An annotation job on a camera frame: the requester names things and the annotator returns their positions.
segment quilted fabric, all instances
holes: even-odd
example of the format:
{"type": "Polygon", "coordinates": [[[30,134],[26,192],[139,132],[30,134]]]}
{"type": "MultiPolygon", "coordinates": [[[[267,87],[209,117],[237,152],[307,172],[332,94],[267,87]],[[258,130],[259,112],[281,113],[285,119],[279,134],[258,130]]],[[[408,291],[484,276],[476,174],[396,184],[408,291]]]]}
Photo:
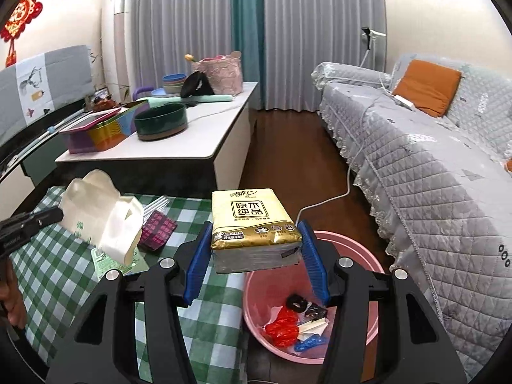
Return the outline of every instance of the quilted fabric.
{"type": "Polygon", "coordinates": [[[313,79],[313,85],[320,91],[330,82],[367,85],[373,88],[382,86],[387,88],[391,83],[391,76],[384,72],[332,62],[324,62],[318,65],[311,74],[311,78],[313,79]]]}
{"type": "Polygon", "coordinates": [[[429,55],[403,55],[395,65],[393,88],[413,59],[460,70],[459,89],[446,116],[473,140],[486,144],[502,159],[512,157],[512,80],[464,62],[429,55]]]}
{"type": "Polygon", "coordinates": [[[512,178],[464,130],[379,89],[327,84],[319,114],[358,171],[387,252],[426,294],[469,380],[512,320],[512,178]]]}

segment pink bowl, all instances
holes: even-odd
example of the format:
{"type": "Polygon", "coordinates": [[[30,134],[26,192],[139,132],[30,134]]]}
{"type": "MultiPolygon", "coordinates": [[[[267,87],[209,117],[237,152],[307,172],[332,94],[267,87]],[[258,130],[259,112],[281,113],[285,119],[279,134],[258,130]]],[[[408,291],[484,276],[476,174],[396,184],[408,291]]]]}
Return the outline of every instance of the pink bowl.
{"type": "MultiPolygon", "coordinates": [[[[330,241],[343,257],[350,257],[365,269],[384,273],[382,266],[370,251],[354,240],[327,231],[315,231],[319,240],[330,241]]],[[[308,301],[319,304],[315,297],[308,273],[303,262],[295,266],[273,270],[261,270],[248,273],[245,278],[244,319],[254,337],[270,352],[281,358],[300,364],[323,364],[327,345],[311,348],[300,355],[289,354],[276,348],[265,334],[263,326],[270,320],[270,310],[274,306],[282,306],[290,294],[297,293],[308,301]]],[[[330,337],[336,308],[329,308],[327,319],[329,326],[323,336],[330,337]]],[[[378,333],[378,304],[370,302],[368,310],[368,345],[378,333]]]]}

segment blue bowl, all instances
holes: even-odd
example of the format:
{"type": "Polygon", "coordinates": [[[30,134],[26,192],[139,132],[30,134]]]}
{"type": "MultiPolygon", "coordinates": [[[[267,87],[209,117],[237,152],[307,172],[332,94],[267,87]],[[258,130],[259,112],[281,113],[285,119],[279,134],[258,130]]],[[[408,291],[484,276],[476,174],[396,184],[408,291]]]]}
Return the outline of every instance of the blue bowl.
{"type": "Polygon", "coordinates": [[[175,81],[181,81],[182,79],[186,78],[186,74],[171,74],[171,75],[166,75],[162,78],[162,80],[164,81],[164,83],[171,83],[171,82],[175,82],[175,81]]]}
{"type": "Polygon", "coordinates": [[[170,94],[165,91],[165,88],[158,88],[151,92],[151,96],[156,98],[169,98],[178,97],[179,94],[170,94]]]}

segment white plastic bag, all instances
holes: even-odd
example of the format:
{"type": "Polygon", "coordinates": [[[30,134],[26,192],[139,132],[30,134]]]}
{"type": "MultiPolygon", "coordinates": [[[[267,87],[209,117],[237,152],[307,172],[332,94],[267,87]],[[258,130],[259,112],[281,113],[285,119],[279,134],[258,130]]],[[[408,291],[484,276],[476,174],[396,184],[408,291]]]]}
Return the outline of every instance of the white plastic bag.
{"type": "Polygon", "coordinates": [[[110,177],[93,170],[71,181],[62,195],[60,225],[111,259],[129,266],[142,235],[144,210],[133,196],[121,196],[110,177]]]}

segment power strip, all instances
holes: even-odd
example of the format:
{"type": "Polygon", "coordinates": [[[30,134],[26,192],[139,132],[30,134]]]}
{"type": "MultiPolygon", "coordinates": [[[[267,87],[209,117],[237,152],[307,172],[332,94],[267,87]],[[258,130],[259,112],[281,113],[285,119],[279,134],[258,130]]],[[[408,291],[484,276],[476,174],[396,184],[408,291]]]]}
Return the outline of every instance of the power strip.
{"type": "Polygon", "coordinates": [[[398,103],[407,109],[410,109],[411,111],[415,111],[416,107],[414,106],[414,103],[409,101],[408,99],[405,99],[404,97],[401,97],[400,95],[395,95],[394,98],[398,101],[398,103]]]}

